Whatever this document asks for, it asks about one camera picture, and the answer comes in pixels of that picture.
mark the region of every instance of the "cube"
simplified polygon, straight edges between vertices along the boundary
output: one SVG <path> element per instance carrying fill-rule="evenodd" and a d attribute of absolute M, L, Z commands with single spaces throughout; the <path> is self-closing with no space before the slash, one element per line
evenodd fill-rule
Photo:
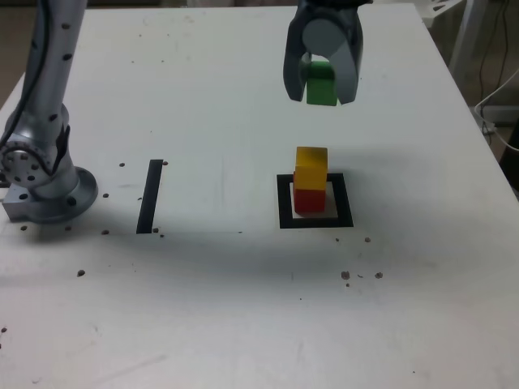
<path fill-rule="evenodd" d="M 326 190 L 327 175 L 327 148 L 298 147 L 294 171 L 295 189 Z"/>
<path fill-rule="evenodd" d="M 294 188 L 294 211 L 296 213 L 324 212 L 326 190 L 305 190 Z"/>
<path fill-rule="evenodd" d="M 307 78 L 307 104 L 337 105 L 335 73 L 329 62 L 316 61 L 310 64 Z"/>

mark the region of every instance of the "cable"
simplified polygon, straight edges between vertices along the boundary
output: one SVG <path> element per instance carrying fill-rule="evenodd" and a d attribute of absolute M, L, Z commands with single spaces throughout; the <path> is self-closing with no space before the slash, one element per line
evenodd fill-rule
<path fill-rule="evenodd" d="M 501 7 L 501 9 L 503 9 L 503 12 L 501 13 L 501 18 L 503 19 L 503 28 L 504 28 L 504 56 L 503 56 L 503 61 L 501 62 L 500 76 L 497 79 L 497 84 L 496 84 L 494 90 L 496 90 L 501 84 L 501 80 L 503 79 L 504 65 L 506 64 L 506 60 L 508 57 L 508 25 L 506 24 L 506 11 L 508 9 L 508 5 L 510 4 L 510 0 L 506 0 L 503 4 L 504 4 L 504 8 L 503 8 L 503 6 Z M 488 99 L 488 101 L 482 106 L 482 109 L 485 108 L 485 105 L 490 103 L 490 100 L 491 99 Z"/>
<path fill-rule="evenodd" d="M 505 2 L 503 2 L 501 4 L 499 10 L 495 14 L 494 26 L 492 27 L 492 32 L 491 32 L 491 35 L 490 35 L 490 39 L 488 40 L 487 47 L 485 48 L 485 53 L 483 54 L 483 59 L 481 61 L 481 66 L 479 67 L 479 90 L 481 91 L 480 100 L 483 100 L 483 97 L 485 95 L 484 86 L 483 86 L 483 67 L 485 66 L 485 62 L 487 61 L 487 55 L 488 55 L 488 53 L 490 51 L 490 48 L 492 47 L 492 42 L 494 41 L 495 33 L 497 32 L 497 24 L 499 22 L 500 13 L 501 13 L 501 11 L 504 10 L 505 6 L 508 6 L 507 5 L 507 1 L 508 0 L 505 0 Z M 505 50 L 503 65 L 501 67 L 500 77 L 498 79 L 497 85 L 495 86 L 494 90 L 496 90 L 499 87 L 499 84 L 501 83 L 501 77 L 503 75 L 504 63 L 506 62 L 506 57 L 508 55 L 508 29 L 506 28 L 507 26 L 506 26 L 506 18 L 504 17 L 504 12 L 503 12 L 503 18 L 504 18 L 504 26 L 505 26 L 504 34 L 505 34 L 506 50 Z M 481 118 L 484 118 L 484 114 L 483 114 L 483 109 L 484 108 L 485 107 L 483 106 L 480 109 L 480 112 L 479 112 Z M 483 124 L 482 124 L 481 132 L 483 133 L 484 137 L 488 137 L 488 141 L 487 142 L 488 142 L 488 145 L 490 146 L 492 144 L 492 137 L 491 137 L 490 131 L 488 130 L 487 124 L 485 122 L 483 122 Z"/>
<path fill-rule="evenodd" d="M 486 124 L 494 124 L 492 122 L 489 122 L 488 120 L 486 120 L 485 118 L 483 118 L 479 113 L 478 113 L 478 110 L 481 109 L 481 104 L 483 104 L 485 101 L 488 101 L 492 96 L 494 96 L 497 92 L 499 92 L 501 89 L 503 89 L 510 81 L 512 81 L 512 79 L 519 73 L 519 69 L 517 69 L 516 71 L 513 72 L 513 75 L 510 76 L 509 79 L 507 79 L 503 85 L 501 85 L 499 88 L 497 88 L 495 91 L 493 91 L 490 95 L 488 95 L 487 97 L 485 97 L 483 100 L 479 101 L 475 106 L 474 106 L 474 114 L 480 118 L 481 120 L 483 120 L 483 123 L 486 123 Z M 494 134 L 497 136 L 497 138 L 504 143 L 504 145 L 506 147 L 508 147 L 510 150 L 514 150 L 515 152 L 519 152 L 519 148 L 515 148 L 514 146 L 511 146 L 508 144 L 508 142 L 506 140 L 503 139 L 503 137 L 500 135 L 500 133 L 497 131 L 497 128 L 494 129 Z"/>
<path fill-rule="evenodd" d="M 16 126 L 18 126 L 18 122 L 22 117 L 22 112 L 25 110 L 27 103 L 29 102 L 32 92 L 34 88 L 38 84 L 40 80 L 41 72 L 43 71 L 43 67 L 45 65 L 45 60 L 47 58 L 47 53 L 49 51 L 49 35 L 50 35 L 50 7 L 49 0 L 41 0 L 41 11 L 43 15 L 43 24 L 44 24 L 44 35 L 43 35 L 43 47 L 40 56 L 40 62 L 38 63 L 38 67 L 36 69 L 36 74 L 32 79 L 29 87 L 27 88 L 24 95 L 20 98 L 18 103 L 18 108 L 16 109 L 15 116 L 13 117 L 13 121 L 11 122 L 11 126 L 9 130 L 3 133 L 0 138 L 0 149 L 4 147 L 7 143 L 7 140 L 13 135 L 15 132 Z"/>

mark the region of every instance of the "floor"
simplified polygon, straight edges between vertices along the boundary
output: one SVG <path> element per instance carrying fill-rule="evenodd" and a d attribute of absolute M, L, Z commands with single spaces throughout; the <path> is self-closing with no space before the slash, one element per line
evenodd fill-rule
<path fill-rule="evenodd" d="M 162 6 L 182 6 L 185 0 L 163 0 Z M 468 70 L 467 80 L 461 92 L 469 105 L 475 105 L 481 100 L 481 88 L 478 73 L 483 53 L 490 38 L 495 15 L 500 8 L 500 2 L 491 2 L 485 16 L 485 33 L 479 37 L 474 60 Z M 431 30 L 442 56 L 447 62 L 452 52 L 454 37 L 457 33 L 457 25 L 461 21 L 463 8 L 453 12 L 448 17 L 437 20 Z M 32 35 L 32 25 L 35 10 L 31 7 L 0 7 L 0 106 L 3 105 L 11 90 L 18 82 L 25 70 L 28 56 L 28 42 Z M 504 79 L 508 78 L 519 66 L 519 24 L 513 23 L 513 16 L 519 14 L 519 0 L 510 0 L 508 9 L 508 46 L 509 54 L 504 67 Z M 483 69 L 483 87 L 485 93 L 495 88 L 504 56 L 504 29 L 502 19 L 494 37 L 494 45 L 487 55 L 486 65 Z M 519 78 L 506 87 L 495 100 L 494 104 L 519 105 Z M 502 129 L 501 133 L 508 138 L 510 129 Z M 499 159 L 503 153 L 504 145 L 495 137 L 491 140 L 491 149 Z"/>

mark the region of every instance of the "green block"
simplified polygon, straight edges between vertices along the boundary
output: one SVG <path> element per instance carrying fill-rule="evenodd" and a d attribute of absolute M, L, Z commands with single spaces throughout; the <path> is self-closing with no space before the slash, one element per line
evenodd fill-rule
<path fill-rule="evenodd" d="M 307 104 L 336 106 L 337 93 L 335 91 L 335 80 L 308 79 Z"/>

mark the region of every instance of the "yellow block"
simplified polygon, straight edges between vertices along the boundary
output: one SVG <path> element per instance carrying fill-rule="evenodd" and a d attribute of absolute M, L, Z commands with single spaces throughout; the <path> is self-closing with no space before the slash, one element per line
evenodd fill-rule
<path fill-rule="evenodd" d="M 327 174 L 327 148 L 298 147 L 295 157 L 295 189 L 326 190 Z"/>

